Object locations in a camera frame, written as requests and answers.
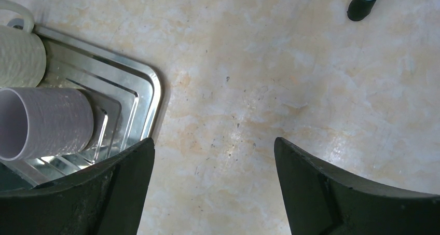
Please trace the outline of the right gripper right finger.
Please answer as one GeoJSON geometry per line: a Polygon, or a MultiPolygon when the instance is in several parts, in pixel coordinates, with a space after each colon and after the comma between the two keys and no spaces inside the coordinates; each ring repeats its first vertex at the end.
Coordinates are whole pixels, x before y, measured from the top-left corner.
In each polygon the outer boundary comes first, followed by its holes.
{"type": "Polygon", "coordinates": [[[439,196],[371,181],[290,141],[274,157],[292,234],[439,234],[439,196]]]}

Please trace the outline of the lilac mug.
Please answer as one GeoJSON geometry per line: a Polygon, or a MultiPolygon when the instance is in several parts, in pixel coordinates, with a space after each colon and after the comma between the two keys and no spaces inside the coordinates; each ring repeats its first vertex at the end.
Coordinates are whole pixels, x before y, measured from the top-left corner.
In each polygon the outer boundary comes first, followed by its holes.
{"type": "Polygon", "coordinates": [[[72,88],[1,89],[1,159],[74,154],[89,143],[91,105],[72,88]]]}

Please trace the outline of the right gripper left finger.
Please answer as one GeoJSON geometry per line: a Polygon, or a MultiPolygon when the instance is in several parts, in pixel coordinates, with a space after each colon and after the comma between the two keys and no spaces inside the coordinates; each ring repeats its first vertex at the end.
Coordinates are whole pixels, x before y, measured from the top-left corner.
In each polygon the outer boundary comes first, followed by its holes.
{"type": "Polygon", "coordinates": [[[146,138],[37,186],[1,165],[1,234],[136,234],[154,160],[146,138]]]}

